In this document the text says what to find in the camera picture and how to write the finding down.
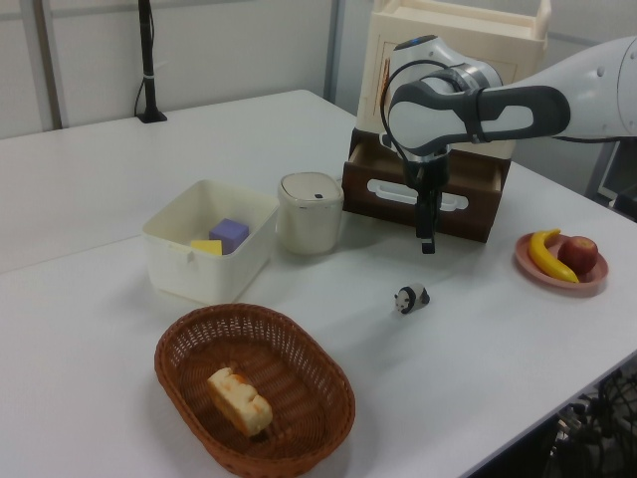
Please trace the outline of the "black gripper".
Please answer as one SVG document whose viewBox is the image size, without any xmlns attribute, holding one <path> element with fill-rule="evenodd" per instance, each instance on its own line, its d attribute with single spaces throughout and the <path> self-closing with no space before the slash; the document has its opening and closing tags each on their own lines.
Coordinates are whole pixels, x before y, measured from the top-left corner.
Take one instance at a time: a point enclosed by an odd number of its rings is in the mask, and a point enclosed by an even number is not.
<svg viewBox="0 0 637 478">
<path fill-rule="evenodd" d="M 426 156 L 405 154 L 405 184 L 416 192 L 415 230 L 421 238 L 423 254 L 434 254 L 438 219 L 439 190 L 449 181 L 449 149 Z"/>
</svg>

